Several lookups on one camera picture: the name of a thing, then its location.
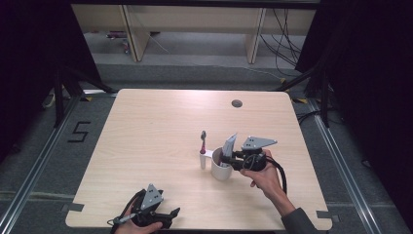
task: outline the mug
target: mug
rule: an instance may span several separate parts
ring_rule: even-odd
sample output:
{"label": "mug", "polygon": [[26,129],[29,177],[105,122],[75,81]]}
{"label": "mug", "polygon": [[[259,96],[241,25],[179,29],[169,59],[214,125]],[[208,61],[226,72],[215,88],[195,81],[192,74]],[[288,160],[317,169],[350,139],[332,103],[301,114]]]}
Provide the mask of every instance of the mug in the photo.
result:
{"label": "mug", "polygon": [[228,165],[227,167],[221,167],[220,157],[222,155],[222,147],[219,147],[213,151],[206,150],[205,154],[200,153],[201,168],[206,168],[206,159],[211,158],[210,173],[218,180],[226,180],[231,176],[233,168]]}

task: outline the black sleeve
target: black sleeve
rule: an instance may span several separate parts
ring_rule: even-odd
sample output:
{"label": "black sleeve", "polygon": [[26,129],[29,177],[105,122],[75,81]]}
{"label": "black sleeve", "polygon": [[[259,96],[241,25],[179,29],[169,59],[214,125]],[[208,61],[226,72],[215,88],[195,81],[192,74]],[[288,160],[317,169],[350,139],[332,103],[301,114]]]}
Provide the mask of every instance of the black sleeve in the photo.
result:
{"label": "black sleeve", "polygon": [[307,214],[301,208],[298,208],[291,214],[282,217],[282,223],[288,234],[319,233],[307,217]]}

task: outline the person's left hand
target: person's left hand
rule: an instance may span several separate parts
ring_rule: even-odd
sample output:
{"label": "person's left hand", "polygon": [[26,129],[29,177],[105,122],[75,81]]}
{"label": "person's left hand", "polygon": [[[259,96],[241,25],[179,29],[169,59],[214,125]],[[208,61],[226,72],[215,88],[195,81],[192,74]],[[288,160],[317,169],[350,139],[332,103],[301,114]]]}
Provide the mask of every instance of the person's left hand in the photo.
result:
{"label": "person's left hand", "polygon": [[[128,210],[125,212],[125,216],[131,214],[131,205],[129,206]],[[136,226],[131,219],[129,219],[124,224],[120,224],[118,229],[116,230],[115,234],[150,234],[153,232],[158,231],[162,228],[161,222],[155,222],[150,225],[140,227]]]}

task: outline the floor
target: floor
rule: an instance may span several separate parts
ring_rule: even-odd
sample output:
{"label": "floor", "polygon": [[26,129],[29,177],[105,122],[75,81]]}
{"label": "floor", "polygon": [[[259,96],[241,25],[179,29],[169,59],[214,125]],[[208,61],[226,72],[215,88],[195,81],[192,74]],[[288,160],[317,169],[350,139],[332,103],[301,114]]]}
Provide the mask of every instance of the floor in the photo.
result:
{"label": "floor", "polygon": [[[282,78],[292,79],[299,74],[293,70],[293,65],[277,58],[270,52],[262,40],[255,64],[248,64],[242,35],[154,33],[148,43],[143,60],[135,62],[131,59],[131,55],[126,53],[125,40],[106,38],[107,33],[87,32],[85,38],[89,43],[99,71],[105,74],[105,79],[109,83],[113,82],[117,78],[116,76],[121,76],[123,73],[129,74],[145,66],[157,67],[159,70],[166,67],[165,69],[168,70],[166,72],[184,67],[194,73],[214,68],[218,71],[230,71],[227,74],[233,79],[238,74],[240,74],[240,79],[244,79],[243,73],[251,72],[254,74],[254,79],[262,79],[256,80],[257,83],[269,79],[276,81],[276,84],[280,84]],[[270,35],[264,35],[264,39],[273,47],[277,47],[277,43]],[[305,37],[291,37],[291,40],[295,46],[301,48]],[[289,49],[280,47],[280,51],[289,59],[294,60]],[[157,78],[157,74],[152,73],[148,73],[147,76]],[[125,85],[131,81],[123,80],[123,82]],[[302,91],[303,85],[300,85],[291,89],[290,95],[292,98],[302,98]],[[96,98],[93,107],[88,106],[87,102],[79,102],[74,110],[77,114],[70,117],[71,119],[68,121],[68,130],[65,130],[67,134],[63,134],[58,140],[57,146],[53,149],[54,157],[46,162],[45,168],[40,172],[40,179],[30,191],[30,197],[19,218],[13,221],[12,233],[47,232],[52,227],[58,228],[56,229],[59,230],[58,233],[102,232],[102,230],[94,229],[71,229],[64,224],[67,213],[64,205],[70,204],[74,198],[77,184],[82,178],[82,174],[74,175],[73,169],[86,169],[90,157],[85,156],[85,154],[91,154],[94,146],[91,143],[74,147],[73,144],[63,144],[63,142],[72,138],[69,130],[72,130],[80,120],[86,118],[98,120],[97,128],[101,128],[105,120],[105,118],[101,118],[101,115],[107,115],[113,100],[114,98]],[[317,101],[310,100],[307,104],[295,102],[293,106],[297,114],[308,113],[313,110],[312,108],[317,108]],[[22,140],[26,142],[25,147],[16,155],[27,157],[27,160],[20,160],[14,155],[8,157],[1,165],[0,211],[6,211],[15,194],[18,194],[30,169],[38,160],[37,155],[43,153],[43,145],[48,142],[49,135],[54,132],[53,126],[50,125],[53,120],[53,109],[46,109],[31,127],[31,135],[28,134],[26,139]],[[321,190],[333,219],[333,228],[329,233],[410,233],[374,172],[362,165],[362,153],[358,150],[351,132],[342,122],[339,112],[329,113],[329,120],[330,128],[327,134],[321,133],[323,131],[322,125],[313,116],[301,124],[301,130],[309,148]],[[326,143],[325,138],[328,136],[333,136],[334,144],[332,147]],[[98,131],[95,134],[90,133],[90,138],[91,142],[96,141]],[[337,154],[337,149],[334,149],[334,146],[338,148],[338,158],[343,158],[344,165],[349,168],[350,176],[342,175],[343,171],[339,170],[339,166],[343,165],[343,162],[335,158],[334,152]],[[57,155],[69,158],[61,159]],[[365,202],[368,211],[373,214],[373,221],[378,223],[378,229],[368,228],[368,225],[363,222],[365,219],[363,219],[362,214],[365,211],[359,209],[359,206],[355,204],[354,192],[349,190],[349,185],[343,178],[350,178],[356,182],[357,194],[361,196],[356,198],[356,201]]]}

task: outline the light wood tabletop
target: light wood tabletop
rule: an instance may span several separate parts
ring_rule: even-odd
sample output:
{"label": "light wood tabletop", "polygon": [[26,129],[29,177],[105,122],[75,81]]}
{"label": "light wood tabletop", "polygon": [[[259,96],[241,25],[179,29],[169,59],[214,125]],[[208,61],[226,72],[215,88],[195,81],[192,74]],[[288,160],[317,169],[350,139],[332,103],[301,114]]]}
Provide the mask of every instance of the light wood tabletop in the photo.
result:
{"label": "light wood tabletop", "polygon": [[[233,100],[241,107],[234,107]],[[250,178],[232,172],[220,181],[200,166],[206,149],[222,147],[237,133],[234,150],[247,137],[275,139],[265,147],[286,173],[288,197],[318,230],[331,228],[319,182],[289,96],[285,93],[192,90],[122,90],[96,144],[70,211],[71,227],[109,227],[130,198],[153,183],[164,190],[157,213],[180,208],[171,229],[283,230],[281,217]]]}

